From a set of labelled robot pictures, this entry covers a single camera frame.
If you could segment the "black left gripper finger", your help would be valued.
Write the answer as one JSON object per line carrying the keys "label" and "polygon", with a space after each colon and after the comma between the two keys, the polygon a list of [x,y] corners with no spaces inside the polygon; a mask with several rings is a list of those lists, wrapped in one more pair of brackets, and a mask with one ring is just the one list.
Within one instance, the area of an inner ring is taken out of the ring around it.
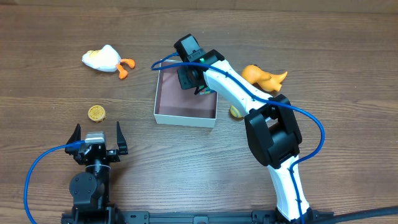
{"label": "black left gripper finger", "polygon": [[78,153],[80,146],[81,146],[81,126],[78,123],[75,127],[75,130],[69,140],[67,141],[67,144],[71,144],[70,147],[65,148],[65,152],[69,155],[75,155]]}
{"label": "black left gripper finger", "polygon": [[128,146],[127,146],[127,142],[124,138],[124,135],[121,131],[119,121],[116,123],[116,137],[117,137],[117,145],[118,145],[118,149],[119,149],[119,154],[127,155],[128,154]]}

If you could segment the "colourful puzzle cube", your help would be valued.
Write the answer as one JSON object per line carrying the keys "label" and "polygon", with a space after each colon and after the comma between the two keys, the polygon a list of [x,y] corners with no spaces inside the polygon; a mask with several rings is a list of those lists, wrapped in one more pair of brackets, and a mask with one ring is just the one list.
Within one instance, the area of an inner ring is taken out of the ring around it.
{"label": "colourful puzzle cube", "polygon": [[214,92],[215,92],[215,91],[212,90],[211,88],[206,87],[206,88],[203,88],[203,89],[200,91],[200,94],[201,94],[201,95],[206,95],[206,94],[210,94],[210,93],[214,93]]}

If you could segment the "white box pink interior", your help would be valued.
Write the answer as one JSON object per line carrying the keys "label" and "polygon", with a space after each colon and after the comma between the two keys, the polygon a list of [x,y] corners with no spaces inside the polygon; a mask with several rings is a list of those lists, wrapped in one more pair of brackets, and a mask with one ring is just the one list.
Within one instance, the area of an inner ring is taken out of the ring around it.
{"label": "white box pink interior", "polygon": [[193,88],[181,89],[177,69],[159,71],[154,104],[156,123],[213,128],[217,118],[217,93],[195,95]]}

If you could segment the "yellow ball with grey eye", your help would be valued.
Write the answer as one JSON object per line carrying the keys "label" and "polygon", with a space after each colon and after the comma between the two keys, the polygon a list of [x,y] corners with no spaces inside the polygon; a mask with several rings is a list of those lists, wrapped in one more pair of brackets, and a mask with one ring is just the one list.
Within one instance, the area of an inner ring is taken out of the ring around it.
{"label": "yellow ball with grey eye", "polygon": [[241,115],[241,113],[239,112],[239,110],[238,110],[235,106],[233,106],[233,105],[231,105],[231,107],[230,107],[230,109],[229,109],[229,112],[231,113],[232,117],[234,117],[234,118],[236,118],[236,119],[240,119],[240,118],[243,117],[243,116]]}

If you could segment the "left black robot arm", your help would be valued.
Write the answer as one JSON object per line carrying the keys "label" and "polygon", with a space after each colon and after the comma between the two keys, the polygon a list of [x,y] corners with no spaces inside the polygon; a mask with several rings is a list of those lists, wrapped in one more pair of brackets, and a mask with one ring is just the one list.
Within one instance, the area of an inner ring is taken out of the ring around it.
{"label": "left black robot arm", "polygon": [[70,182],[73,206],[81,211],[101,210],[110,201],[110,164],[119,162],[120,157],[128,154],[127,142],[116,123],[116,149],[106,148],[104,132],[91,132],[81,138],[81,126],[77,124],[65,153],[72,156],[77,164],[85,166],[85,171],[77,174]]}

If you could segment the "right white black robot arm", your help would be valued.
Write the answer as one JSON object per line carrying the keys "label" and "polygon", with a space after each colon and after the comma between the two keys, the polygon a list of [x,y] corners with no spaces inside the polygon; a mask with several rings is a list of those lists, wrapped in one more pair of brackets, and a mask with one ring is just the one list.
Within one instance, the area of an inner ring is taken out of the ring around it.
{"label": "right white black robot arm", "polygon": [[244,116],[252,154],[270,172],[277,210],[288,223],[303,223],[310,206],[295,167],[302,135],[289,100],[256,89],[219,52],[205,52],[190,34],[179,39],[174,48],[184,62],[178,70],[181,87],[205,85],[237,107]]}

